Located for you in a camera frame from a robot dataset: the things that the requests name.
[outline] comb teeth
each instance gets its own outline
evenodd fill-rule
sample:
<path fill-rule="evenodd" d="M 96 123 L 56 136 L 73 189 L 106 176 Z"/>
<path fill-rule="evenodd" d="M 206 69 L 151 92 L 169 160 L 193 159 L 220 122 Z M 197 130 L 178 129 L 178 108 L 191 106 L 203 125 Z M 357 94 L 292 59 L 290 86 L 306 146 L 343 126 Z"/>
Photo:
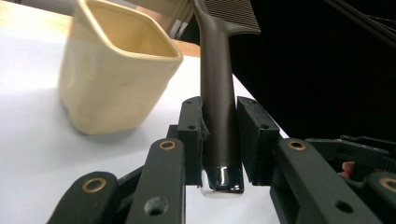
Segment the comb teeth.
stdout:
<path fill-rule="evenodd" d="M 260 31 L 249 0 L 204 0 L 211 16 Z"/>

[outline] white table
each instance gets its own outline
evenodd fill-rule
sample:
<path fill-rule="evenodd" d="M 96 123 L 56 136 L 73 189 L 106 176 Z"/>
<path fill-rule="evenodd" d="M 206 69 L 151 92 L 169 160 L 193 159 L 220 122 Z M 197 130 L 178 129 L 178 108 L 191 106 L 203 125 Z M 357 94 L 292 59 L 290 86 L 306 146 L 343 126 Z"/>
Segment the white table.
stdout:
<path fill-rule="evenodd" d="M 185 56 L 138 128 L 88 136 L 58 99 L 64 35 L 0 26 L 0 223 L 45 223 L 71 184 L 106 171 L 120 178 L 144 164 L 149 146 L 177 124 L 181 103 L 199 95 L 199 58 Z M 235 79 L 237 95 L 251 97 Z M 267 187 L 236 199 L 207 199 L 187 187 L 187 223 L 278 223 Z"/>

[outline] black comb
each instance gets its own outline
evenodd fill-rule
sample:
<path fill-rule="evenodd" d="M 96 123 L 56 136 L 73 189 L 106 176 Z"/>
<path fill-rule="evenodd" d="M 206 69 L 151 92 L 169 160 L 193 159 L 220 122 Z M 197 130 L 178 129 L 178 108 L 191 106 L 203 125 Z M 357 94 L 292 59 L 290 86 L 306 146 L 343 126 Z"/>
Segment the black comb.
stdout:
<path fill-rule="evenodd" d="M 259 34 L 249 0 L 191 0 L 200 28 L 201 99 L 209 130 L 204 142 L 204 195 L 244 191 L 239 134 L 233 94 L 229 38 Z"/>

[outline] screw hole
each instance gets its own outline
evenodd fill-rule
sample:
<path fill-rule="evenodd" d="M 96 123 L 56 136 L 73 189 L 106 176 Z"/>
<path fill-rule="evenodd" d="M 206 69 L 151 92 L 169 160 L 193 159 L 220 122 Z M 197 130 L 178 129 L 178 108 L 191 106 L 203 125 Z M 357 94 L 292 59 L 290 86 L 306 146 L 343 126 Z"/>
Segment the screw hole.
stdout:
<path fill-rule="evenodd" d="M 105 187 L 106 185 L 106 180 L 102 177 L 95 177 L 92 179 L 87 180 L 83 185 L 82 185 L 82 190 L 86 193 L 95 193 L 102 188 Z"/>
<path fill-rule="evenodd" d="M 379 179 L 379 183 L 386 189 L 396 193 L 396 179 L 382 177 Z"/>
<path fill-rule="evenodd" d="M 165 213 L 168 210 L 168 201 L 163 197 L 154 197 L 146 201 L 145 212 L 151 217 Z"/>
<path fill-rule="evenodd" d="M 306 149 L 306 146 L 303 143 L 299 143 L 299 142 L 290 141 L 290 142 L 288 142 L 288 146 L 291 147 L 292 149 L 296 149 L 296 150 Z"/>
<path fill-rule="evenodd" d="M 174 149 L 176 147 L 176 143 L 172 141 L 164 141 L 160 143 L 160 148 L 165 150 Z"/>
<path fill-rule="evenodd" d="M 341 202 L 341 201 L 337 201 L 335 203 L 335 207 L 337 207 L 342 212 L 353 213 L 352 207 L 349 204 L 347 204 L 347 203 L 344 203 L 344 202 Z"/>

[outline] cream ceramic cup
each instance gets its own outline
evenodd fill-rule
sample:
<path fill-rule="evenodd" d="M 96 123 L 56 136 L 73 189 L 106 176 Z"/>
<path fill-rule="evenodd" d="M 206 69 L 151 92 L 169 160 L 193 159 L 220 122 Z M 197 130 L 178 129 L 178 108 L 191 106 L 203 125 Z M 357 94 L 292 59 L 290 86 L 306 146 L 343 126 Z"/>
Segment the cream ceramic cup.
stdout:
<path fill-rule="evenodd" d="M 149 16 L 101 0 L 79 0 L 59 79 L 61 101 L 86 134 L 140 125 L 183 60 Z"/>

